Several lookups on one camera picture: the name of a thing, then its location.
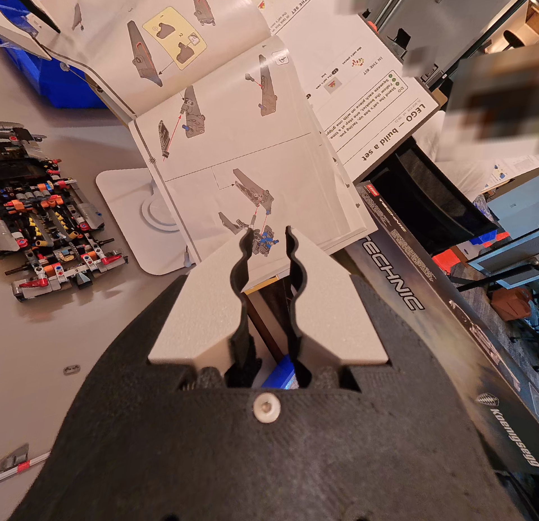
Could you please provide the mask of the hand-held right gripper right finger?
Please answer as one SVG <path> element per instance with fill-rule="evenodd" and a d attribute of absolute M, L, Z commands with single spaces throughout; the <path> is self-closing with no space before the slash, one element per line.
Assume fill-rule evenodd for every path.
<path fill-rule="evenodd" d="M 356 288 L 358 278 L 297 228 L 286 227 L 293 337 L 288 355 L 300 388 L 339 388 L 351 368 L 384 366 L 389 357 Z"/>

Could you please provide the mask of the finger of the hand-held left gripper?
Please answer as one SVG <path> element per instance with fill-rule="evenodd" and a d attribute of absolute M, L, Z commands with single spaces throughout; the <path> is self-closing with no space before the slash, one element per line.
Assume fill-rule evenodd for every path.
<path fill-rule="evenodd" d="M 32 14 L 48 25 L 57 33 L 61 33 L 59 27 L 41 4 L 40 0 L 19 0 Z M 42 59 L 51 60 L 51 56 L 28 32 L 10 22 L 1 13 L 1 37 L 9 43 L 19 46 L 21 49 L 36 55 Z"/>

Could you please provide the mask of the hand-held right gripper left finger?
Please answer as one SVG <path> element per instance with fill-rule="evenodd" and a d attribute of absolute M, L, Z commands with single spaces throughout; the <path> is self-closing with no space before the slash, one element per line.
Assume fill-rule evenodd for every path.
<path fill-rule="evenodd" d="M 245 298 L 254 232 L 241 229 L 194 267 L 149 353 L 152 364 L 212 367 L 230 387 L 250 388 L 261 368 Z"/>

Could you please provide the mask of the lego instruction booklet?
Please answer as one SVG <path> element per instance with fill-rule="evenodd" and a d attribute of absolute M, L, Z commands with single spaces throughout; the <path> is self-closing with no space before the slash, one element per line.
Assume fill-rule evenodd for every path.
<path fill-rule="evenodd" d="M 40 0 L 37 41 L 128 118 L 192 261 L 251 228 L 251 283 L 284 232 L 328 253 L 375 231 L 353 181 L 438 109 L 335 0 Z"/>

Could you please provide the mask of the dark printed lego box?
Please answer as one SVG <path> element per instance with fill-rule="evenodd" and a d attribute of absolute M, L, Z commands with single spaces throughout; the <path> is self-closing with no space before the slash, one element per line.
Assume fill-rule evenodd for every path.
<path fill-rule="evenodd" d="M 369 182 L 356 186 L 376 230 L 345 251 L 452 380 L 501 466 L 538 475 L 538 388 Z"/>

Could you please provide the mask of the large lego vehicle chassis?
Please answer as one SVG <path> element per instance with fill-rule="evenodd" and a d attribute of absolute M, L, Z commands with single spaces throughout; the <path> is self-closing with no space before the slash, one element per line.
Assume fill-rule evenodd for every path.
<path fill-rule="evenodd" d="M 98 209 L 76 179 L 65 178 L 60 159 L 44 155 L 46 136 L 22 124 L 1 122 L 1 257 L 20 253 L 23 264 L 5 271 L 24 274 L 11 283 L 20 302 L 91 286 L 96 278 L 128 263 L 121 250 L 104 250 Z"/>

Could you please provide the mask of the grey and red lego rods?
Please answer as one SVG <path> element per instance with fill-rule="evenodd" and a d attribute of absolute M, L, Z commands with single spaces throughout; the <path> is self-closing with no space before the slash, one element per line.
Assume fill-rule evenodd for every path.
<path fill-rule="evenodd" d="M 29 443 L 24 443 L 1 458 L 1 482 L 21 474 L 31 467 L 43 464 L 51 452 L 47 451 L 37 457 L 30 457 Z"/>

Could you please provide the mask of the blue plastic bin with tag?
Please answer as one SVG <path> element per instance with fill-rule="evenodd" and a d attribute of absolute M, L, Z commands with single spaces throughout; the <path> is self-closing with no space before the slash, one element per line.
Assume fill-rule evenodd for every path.
<path fill-rule="evenodd" d="M 19 0 L 1 0 L 1 12 L 17 26 L 24 26 L 29 13 Z M 57 108 L 106 108 L 105 104 L 84 82 L 77 68 L 64 72 L 60 61 L 41 59 L 17 46 L 4 46 L 1 53 L 8 56 L 34 90 Z"/>

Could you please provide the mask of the white metal book stand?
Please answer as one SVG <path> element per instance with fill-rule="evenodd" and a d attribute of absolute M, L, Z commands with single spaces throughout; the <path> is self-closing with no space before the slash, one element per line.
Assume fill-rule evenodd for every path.
<path fill-rule="evenodd" d="M 141 269 L 160 276 L 195 264 L 149 169 L 104 171 L 96 184 Z"/>

